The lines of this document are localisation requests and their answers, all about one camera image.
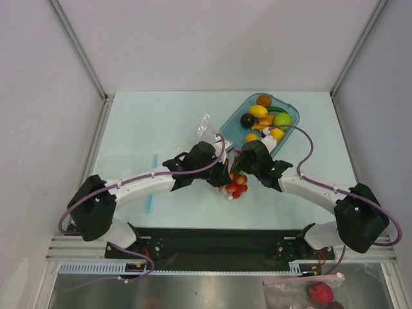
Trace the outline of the red strawberry bunch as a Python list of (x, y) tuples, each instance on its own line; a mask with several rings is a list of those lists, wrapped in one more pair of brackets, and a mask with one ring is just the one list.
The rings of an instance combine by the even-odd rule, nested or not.
[(248, 191), (248, 178), (244, 174), (229, 174), (231, 183), (219, 188), (219, 193), (228, 201), (239, 199), (243, 193)]

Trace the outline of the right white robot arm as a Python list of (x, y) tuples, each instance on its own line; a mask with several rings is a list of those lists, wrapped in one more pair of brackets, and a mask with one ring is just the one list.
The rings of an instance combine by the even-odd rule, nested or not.
[(377, 200), (368, 186), (358, 183), (340, 188), (311, 183), (291, 163), (273, 160), (263, 142), (245, 144), (234, 159), (232, 170), (253, 175), (266, 188), (293, 194), (334, 215), (331, 222), (311, 223), (301, 231), (297, 251), (304, 258), (312, 258), (321, 248), (335, 245), (346, 245), (364, 254), (377, 244), (377, 238), (389, 225), (388, 216), (370, 204)]

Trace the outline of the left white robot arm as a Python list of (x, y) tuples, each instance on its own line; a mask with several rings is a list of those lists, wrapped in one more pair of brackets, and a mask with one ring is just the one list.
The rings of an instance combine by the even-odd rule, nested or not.
[(201, 141), (160, 167), (127, 180), (88, 177), (67, 208), (77, 234), (85, 242), (103, 240), (119, 247), (125, 256), (136, 257), (142, 249), (140, 236), (132, 224), (115, 218), (116, 210), (138, 198), (188, 187), (195, 180), (213, 187), (230, 184), (227, 153), (232, 148), (232, 142), (222, 138), (214, 144)]

